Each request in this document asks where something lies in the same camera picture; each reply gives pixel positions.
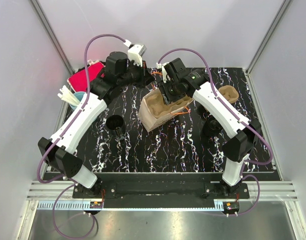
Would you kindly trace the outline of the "brown pulp cup carrier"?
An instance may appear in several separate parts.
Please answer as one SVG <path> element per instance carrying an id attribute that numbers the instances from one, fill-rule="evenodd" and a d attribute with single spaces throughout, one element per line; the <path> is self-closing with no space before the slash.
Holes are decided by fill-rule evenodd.
<path id="1" fill-rule="evenodd" d="M 155 118 L 160 118 L 180 108 L 185 108 L 192 100 L 191 97 L 185 96 L 174 103 L 166 105 L 160 92 L 152 94 L 145 99 L 148 109 Z"/>

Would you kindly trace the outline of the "cream bear paper bag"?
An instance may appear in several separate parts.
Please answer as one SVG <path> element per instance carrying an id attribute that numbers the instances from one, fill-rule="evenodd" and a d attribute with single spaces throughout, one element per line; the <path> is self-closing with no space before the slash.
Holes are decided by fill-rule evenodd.
<path id="1" fill-rule="evenodd" d="M 142 98 L 137 116 L 146 131 L 150 132 L 175 116 L 190 113 L 189 105 L 192 102 L 193 99 L 186 95 L 178 101 L 166 105 L 160 89 L 154 86 L 153 90 Z"/>

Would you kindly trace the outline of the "black cup stack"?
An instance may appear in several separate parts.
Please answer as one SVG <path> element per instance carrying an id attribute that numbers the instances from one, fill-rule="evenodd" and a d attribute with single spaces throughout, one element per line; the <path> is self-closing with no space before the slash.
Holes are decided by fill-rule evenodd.
<path id="1" fill-rule="evenodd" d="M 111 115 L 107 118 L 105 124 L 116 140 L 123 140 L 125 138 L 126 127 L 121 115 Z"/>
<path id="2" fill-rule="evenodd" d="M 223 127 L 221 124 L 216 120 L 216 118 L 213 115 L 209 115 L 206 119 L 206 122 L 203 125 L 202 132 L 207 137 L 215 137 L 217 136 L 221 131 L 223 130 Z"/>

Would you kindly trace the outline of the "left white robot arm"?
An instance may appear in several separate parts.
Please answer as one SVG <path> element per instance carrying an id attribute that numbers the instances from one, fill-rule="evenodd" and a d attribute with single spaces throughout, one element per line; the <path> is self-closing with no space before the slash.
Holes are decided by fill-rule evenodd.
<path id="1" fill-rule="evenodd" d="M 134 85 L 144 88 L 154 80 L 143 54 L 143 50 L 134 47 L 127 53 L 110 53 L 105 66 L 90 82 L 89 92 L 83 95 L 81 103 L 67 121 L 49 139 L 42 137 L 38 142 L 42 160 L 62 176 L 82 185 L 83 192 L 90 198 L 96 198 L 101 193 L 101 186 L 97 183 L 97 176 L 74 153 L 85 132 L 124 87 Z"/>

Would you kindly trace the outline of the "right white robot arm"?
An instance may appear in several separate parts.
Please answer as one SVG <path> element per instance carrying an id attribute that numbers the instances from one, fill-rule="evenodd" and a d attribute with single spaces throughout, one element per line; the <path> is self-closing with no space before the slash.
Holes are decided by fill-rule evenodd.
<path id="1" fill-rule="evenodd" d="M 232 198 L 242 183 L 244 163 L 259 139 L 257 134 L 261 131 L 261 124 L 239 113 L 211 84 L 212 75 L 204 70 L 191 71 L 180 58 L 164 64 L 157 63 L 156 68 L 162 74 L 157 84 L 166 105 L 184 96 L 193 98 L 211 115 L 204 132 L 214 136 L 224 130 L 229 137 L 222 147 L 226 163 L 215 192 L 225 198 Z"/>

